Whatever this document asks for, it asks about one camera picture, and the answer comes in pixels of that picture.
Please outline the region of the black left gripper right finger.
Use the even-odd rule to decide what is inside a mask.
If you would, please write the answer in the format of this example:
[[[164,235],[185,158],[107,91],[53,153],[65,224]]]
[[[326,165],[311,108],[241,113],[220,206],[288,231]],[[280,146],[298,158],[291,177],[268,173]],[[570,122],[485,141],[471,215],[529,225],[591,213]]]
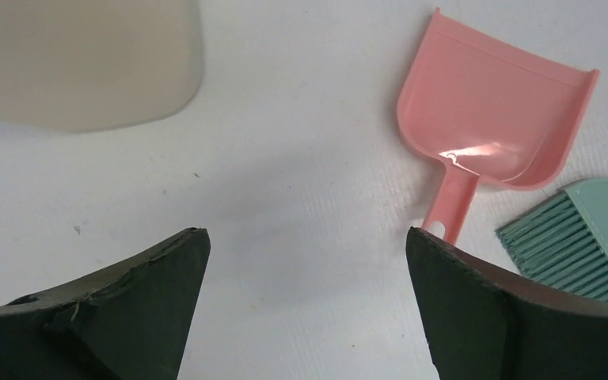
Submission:
[[[608,302],[472,256],[419,227],[405,255],[442,379],[608,379]]]

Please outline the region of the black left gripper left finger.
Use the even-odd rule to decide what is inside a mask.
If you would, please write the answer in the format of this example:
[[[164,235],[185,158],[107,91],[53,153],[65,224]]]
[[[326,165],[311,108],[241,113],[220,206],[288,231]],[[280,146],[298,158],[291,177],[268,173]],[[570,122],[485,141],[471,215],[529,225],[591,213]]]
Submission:
[[[175,379],[211,240],[187,228],[0,306],[0,379]]]

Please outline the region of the green hand brush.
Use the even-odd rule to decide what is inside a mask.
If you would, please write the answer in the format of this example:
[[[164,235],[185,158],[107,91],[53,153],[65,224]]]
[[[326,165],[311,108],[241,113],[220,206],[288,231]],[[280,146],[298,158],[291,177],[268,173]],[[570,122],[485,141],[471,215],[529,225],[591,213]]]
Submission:
[[[608,302],[608,178],[561,188],[496,236],[527,279]]]

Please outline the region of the pink plastic dustpan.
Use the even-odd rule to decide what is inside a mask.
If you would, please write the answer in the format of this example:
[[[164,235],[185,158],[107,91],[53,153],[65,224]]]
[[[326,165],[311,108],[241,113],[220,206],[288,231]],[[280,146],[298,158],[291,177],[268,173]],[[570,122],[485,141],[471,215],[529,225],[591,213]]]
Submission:
[[[438,222],[455,244],[479,186],[528,191],[553,182],[599,77],[436,10],[397,100],[405,144],[444,170],[423,228]]]

